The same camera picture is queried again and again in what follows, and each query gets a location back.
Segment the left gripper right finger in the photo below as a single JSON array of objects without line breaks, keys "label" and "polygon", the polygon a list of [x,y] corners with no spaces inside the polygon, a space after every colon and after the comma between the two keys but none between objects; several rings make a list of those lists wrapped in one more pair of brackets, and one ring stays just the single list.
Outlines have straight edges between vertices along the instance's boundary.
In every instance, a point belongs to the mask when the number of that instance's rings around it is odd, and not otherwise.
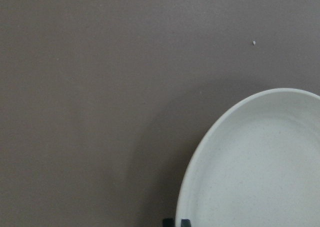
[{"label": "left gripper right finger", "polygon": [[192,223],[190,220],[190,216],[188,214],[183,214],[180,218],[180,226],[181,227],[191,227]]}]

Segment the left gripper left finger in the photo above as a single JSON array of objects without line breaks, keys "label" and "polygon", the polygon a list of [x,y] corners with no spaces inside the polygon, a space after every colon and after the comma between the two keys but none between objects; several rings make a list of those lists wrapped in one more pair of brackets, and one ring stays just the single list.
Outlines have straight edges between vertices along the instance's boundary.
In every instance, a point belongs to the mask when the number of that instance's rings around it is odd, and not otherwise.
[{"label": "left gripper left finger", "polygon": [[166,215],[162,219],[162,227],[175,227],[175,216],[174,215]]}]

